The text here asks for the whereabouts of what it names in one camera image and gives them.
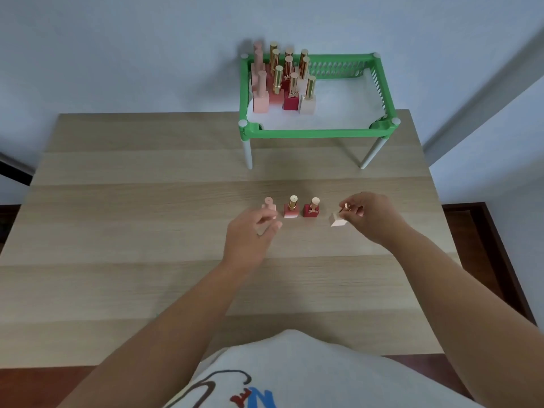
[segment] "wooden table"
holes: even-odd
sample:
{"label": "wooden table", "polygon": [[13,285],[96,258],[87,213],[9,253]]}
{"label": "wooden table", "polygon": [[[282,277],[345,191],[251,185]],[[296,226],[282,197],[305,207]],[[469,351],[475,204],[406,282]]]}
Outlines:
{"label": "wooden table", "polygon": [[372,354],[440,352],[395,259],[328,222],[345,196],[381,192],[457,260],[398,116],[365,170],[372,138],[253,140],[251,171],[237,113],[60,116],[0,256],[0,367],[100,363],[218,263],[230,219],[292,194],[319,197],[319,217],[283,220],[208,351],[299,329]]}

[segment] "brown floor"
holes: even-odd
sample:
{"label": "brown floor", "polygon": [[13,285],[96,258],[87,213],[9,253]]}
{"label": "brown floor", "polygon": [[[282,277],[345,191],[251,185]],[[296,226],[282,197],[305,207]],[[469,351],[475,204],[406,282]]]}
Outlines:
{"label": "brown floor", "polygon": [[[5,222],[1,209],[0,218]],[[446,212],[446,219],[464,268],[502,298],[470,213]],[[3,242],[0,239],[0,250]],[[443,354],[395,355],[389,358],[470,397]],[[56,407],[92,369],[93,367],[0,369],[0,407]]]}

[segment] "right hand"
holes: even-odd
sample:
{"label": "right hand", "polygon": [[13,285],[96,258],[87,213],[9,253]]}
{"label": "right hand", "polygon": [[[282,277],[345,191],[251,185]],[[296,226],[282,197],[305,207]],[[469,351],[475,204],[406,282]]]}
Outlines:
{"label": "right hand", "polygon": [[339,206],[343,208],[346,203],[350,210],[344,209],[340,217],[372,242],[385,248],[398,236],[399,231],[409,227],[387,196],[361,192],[344,199]]}

